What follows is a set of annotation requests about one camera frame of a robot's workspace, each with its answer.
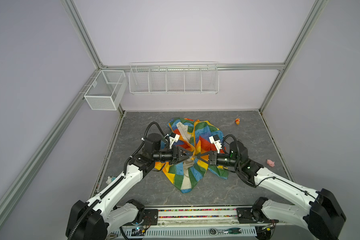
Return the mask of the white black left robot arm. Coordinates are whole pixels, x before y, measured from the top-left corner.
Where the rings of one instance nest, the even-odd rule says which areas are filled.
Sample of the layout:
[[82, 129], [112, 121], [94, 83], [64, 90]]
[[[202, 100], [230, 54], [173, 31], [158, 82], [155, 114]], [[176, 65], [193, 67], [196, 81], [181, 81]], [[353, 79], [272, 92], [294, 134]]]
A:
[[193, 156], [193, 152], [181, 146], [161, 149], [162, 141], [168, 142], [169, 137], [149, 134], [114, 181], [86, 202], [77, 201], [72, 206], [66, 229], [69, 240], [105, 240], [123, 225], [143, 221], [143, 204], [129, 200], [118, 208], [120, 199], [151, 172], [156, 163], [176, 165]]

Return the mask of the multicolour patchwork jacket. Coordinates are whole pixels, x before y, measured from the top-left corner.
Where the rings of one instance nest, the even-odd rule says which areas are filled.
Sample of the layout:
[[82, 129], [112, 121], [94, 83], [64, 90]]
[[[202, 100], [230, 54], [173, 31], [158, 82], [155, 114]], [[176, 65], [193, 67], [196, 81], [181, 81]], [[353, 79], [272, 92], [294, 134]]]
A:
[[172, 133], [180, 135], [180, 139], [174, 143], [174, 146], [194, 152], [192, 158], [182, 163], [171, 165], [166, 162], [155, 165], [154, 169], [161, 170], [178, 190], [183, 194], [190, 192], [208, 171], [222, 179], [228, 178], [229, 171], [222, 167], [207, 165], [195, 158], [195, 154], [216, 151], [209, 137], [218, 135], [220, 140], [223, 140], [224, 134], [219, 128], [209, 121], [194, 121], [187, 118], [173, 118], [168, 122], [168, 127]]

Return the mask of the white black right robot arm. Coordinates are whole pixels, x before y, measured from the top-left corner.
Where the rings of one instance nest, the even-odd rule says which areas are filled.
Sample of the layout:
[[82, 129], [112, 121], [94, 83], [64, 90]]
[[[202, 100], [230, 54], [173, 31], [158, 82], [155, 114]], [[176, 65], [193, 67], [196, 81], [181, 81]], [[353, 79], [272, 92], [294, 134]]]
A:
[[228, 153], [197, 154], [209, 166], [234, 168], [237, 176], [252, 188], [264, 188], [289, 201], [281, 204], [260, 197], [245, 218], [257, 223], [278, 220], [308, 230], [318, 240], [337, 240], [346, 216], [336, 197], [326, 189], [317, 191], [285, 179], [249, 158], [241, 142], [232, 142]]

